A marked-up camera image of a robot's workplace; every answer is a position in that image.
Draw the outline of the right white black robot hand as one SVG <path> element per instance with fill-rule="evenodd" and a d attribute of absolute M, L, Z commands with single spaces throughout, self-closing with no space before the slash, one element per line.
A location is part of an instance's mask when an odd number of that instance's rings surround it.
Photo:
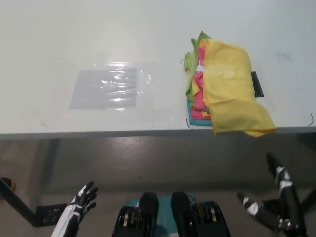
<path fill-rule="evenodd" d="M 306 227 L 304 214 L 287 169 L 272 153 L 267 153 L 266 159 L 269 172 L 277 186 L 281 205 L 280 214 L 270 212 L 265 206 L 253 201 L 243 193 L 237 193 L 238 200 L 251 217 L 271 230 L 304 229 Z"/>

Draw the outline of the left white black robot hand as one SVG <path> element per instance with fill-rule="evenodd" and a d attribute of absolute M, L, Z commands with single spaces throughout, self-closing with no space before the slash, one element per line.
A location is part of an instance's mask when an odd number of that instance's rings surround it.
<path fill-rule="evenodd" d="M 97 197 L 98 188 L 94 186 L 94 182 L 88 182 L 70 202 L 70 207 L 74 209 L 74 213 L 83 218 L 91 209 L 96 207 L 95 199 Z"/>

